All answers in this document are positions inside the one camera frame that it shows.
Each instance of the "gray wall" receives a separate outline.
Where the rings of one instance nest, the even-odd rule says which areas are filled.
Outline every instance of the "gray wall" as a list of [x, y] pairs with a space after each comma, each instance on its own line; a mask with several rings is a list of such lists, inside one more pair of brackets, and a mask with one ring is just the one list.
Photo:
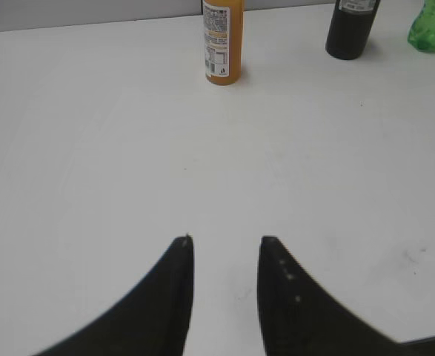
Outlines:
[[[248, 9], [331, 0], [247, 0]], [[201, 0], [0, 0], [0, 31], [196, 15]]]

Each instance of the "white table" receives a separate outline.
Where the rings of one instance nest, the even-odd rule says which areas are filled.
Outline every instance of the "white table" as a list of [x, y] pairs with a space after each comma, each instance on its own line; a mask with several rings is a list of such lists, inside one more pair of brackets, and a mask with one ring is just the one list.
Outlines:
[[435, 334], [435, 55], [383, 1], [365, 55], [333, 5], [246, 13], [242, 79], [204, 75], [202, 19], [0, 33], [0, 355], [95, 319], [191, 233], [186, 356], [264, 355], [260, 237], [393, 339]]

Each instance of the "dark bottle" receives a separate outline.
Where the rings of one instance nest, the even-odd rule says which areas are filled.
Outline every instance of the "dark bottle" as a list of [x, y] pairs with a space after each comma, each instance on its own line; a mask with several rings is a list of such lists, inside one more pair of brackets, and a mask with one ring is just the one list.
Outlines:
[[380, 0], [337, 0], [326, 51], [339, 59], [362, 55]]

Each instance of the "bottle label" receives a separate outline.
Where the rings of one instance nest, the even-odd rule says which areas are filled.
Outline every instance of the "bottle label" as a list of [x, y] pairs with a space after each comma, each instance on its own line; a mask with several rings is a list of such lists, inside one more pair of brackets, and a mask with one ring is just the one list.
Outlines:
[[203, 3], [207, 76], [229, 76], [230, 8]]
[[376, 0], [341, 0], [339, 10], [356, 15], [367, 15], [375, 8]]

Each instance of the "orange bottle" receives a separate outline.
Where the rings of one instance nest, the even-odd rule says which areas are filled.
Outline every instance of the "orange bottle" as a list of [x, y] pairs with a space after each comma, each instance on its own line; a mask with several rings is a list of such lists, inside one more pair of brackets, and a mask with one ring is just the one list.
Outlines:
[[242, 71], [244, 0], [203, 0], [205, 67], [209, 82], [229, 85]]

